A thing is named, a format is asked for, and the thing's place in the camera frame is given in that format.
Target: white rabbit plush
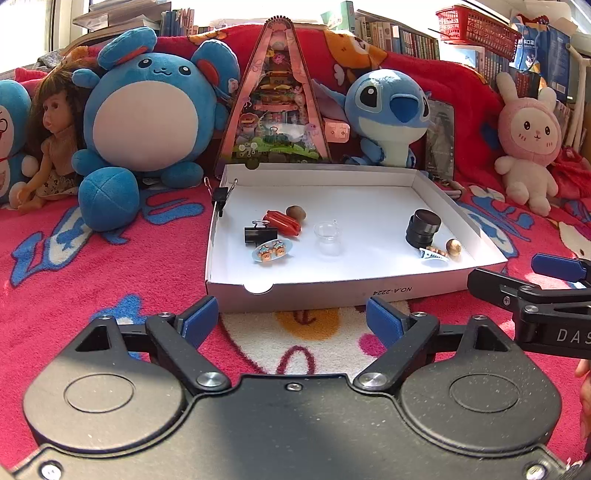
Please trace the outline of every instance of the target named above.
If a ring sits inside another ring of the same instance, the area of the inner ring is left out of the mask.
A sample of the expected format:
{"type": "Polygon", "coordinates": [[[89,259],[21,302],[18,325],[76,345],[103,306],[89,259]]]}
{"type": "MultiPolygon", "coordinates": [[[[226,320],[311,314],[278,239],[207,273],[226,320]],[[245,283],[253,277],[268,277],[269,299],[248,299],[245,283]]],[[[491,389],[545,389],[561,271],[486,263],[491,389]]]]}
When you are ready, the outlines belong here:
{"type": "Polygon", "coordinates": [[[540,90],[538,99],[519,98],[513,78],[506,72],[496,76],[496,84],[505,101],[499,115],[499,140],[506,157],[497,158],[495,170],[503,175],[506,195],[518,205],[530,207],[548,216],[547,196],[558,193],[558,185],[546,168],[560,150],[562,135],[553,114],[556,93],[549,87],[540,90]]]}

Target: doraemon plush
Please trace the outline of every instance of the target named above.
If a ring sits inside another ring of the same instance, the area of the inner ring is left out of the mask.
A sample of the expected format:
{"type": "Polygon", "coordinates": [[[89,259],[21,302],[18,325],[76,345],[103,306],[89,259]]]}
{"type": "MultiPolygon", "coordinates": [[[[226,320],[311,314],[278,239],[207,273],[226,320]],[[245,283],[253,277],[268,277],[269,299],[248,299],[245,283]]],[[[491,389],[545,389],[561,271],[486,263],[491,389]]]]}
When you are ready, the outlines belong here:
{"type": "Polygon", "coordinates": [[[100,51],[105,75],[80,69],[72,78],[93,89],[84,114],[87,149],[72,165],[85,176],[78,200],[96,231],[133,220],[137,177],[159,177],[172,188],[198,185],[203,170],[194,161],[228,119],[217,100],[227,100],[240,77],[232,50],[207,40],[189,61],[153,53],[156,39],[150,28],[129,30],[100,51]]]}
{"type": "Polygon", "coordinates": [[[409,145],[425,134],[430,122],[427,97],[417,82],[404,73],[381,69],[359,77],[346,96],[314,84],[317,95],[336,101],[351,128],[363,137],[365,156],[349,157],[349,163],[414,167],[409,145]]]}
{"type": "Polygon", "coordinates": [[[21,153],[31,98],[20,83],[0,80],[0,203],[17,207],[17,193],[39,170],[35,157],[21,153]]]}

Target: marill plush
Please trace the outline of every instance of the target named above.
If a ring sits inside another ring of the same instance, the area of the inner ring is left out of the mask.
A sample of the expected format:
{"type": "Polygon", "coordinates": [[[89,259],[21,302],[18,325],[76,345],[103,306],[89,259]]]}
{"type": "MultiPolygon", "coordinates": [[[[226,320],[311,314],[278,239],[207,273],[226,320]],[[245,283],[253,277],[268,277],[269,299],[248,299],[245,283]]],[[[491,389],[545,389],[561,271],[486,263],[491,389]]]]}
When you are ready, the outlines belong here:
{"type": "Polygon", "coordinates": [[[156,34],[136,28],[104,46],[99,78],[77,70],[76,85],[91,88],[84,115],[86,150],[72,165],[85,176],[78,200],[86,224],[108,231],[130,223],[139,210],[138,179],[160,178],[167,187],[198,185],[195,163],[212,138],[224,129],[238,60],[219,40],[205,41],[191,60],[153,53],[156,34]]]}

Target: toy hot dog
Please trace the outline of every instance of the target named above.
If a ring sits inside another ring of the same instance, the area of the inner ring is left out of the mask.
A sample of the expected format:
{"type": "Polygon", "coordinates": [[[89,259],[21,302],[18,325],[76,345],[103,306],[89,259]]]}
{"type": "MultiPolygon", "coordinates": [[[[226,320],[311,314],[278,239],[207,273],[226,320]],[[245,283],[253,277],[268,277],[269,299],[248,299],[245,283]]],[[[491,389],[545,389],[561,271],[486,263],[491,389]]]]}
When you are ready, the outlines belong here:
{"type": "Polygon", "coordinates": [[[263,220],[269,222],[268,226],[277,228],[281,235],[298,236],[301,231],[301,226],[291,217],[285,213],[277,212],[276,210],[269,210],[263,217],[263,220]]]}

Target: doll face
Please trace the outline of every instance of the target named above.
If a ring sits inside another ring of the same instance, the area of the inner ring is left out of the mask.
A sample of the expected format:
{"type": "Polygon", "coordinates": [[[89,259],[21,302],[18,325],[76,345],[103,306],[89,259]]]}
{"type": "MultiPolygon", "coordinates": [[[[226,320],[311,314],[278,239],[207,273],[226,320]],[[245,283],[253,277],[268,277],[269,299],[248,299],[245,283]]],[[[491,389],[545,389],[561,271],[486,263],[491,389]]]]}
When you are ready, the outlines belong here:
{"type": "Polygon", "coordinates": [[[66,98],[66,91],[50,96],[43,102],[43,126],[52,134],[68,128],[74,123],[72,109],[66,98]]]}
{"type": "Polygon", "coordinates": [[[511,138],[527,151],[549,155],[558,143],[558,130],[546,113],[525,107],[511,121],[511,138]]]}

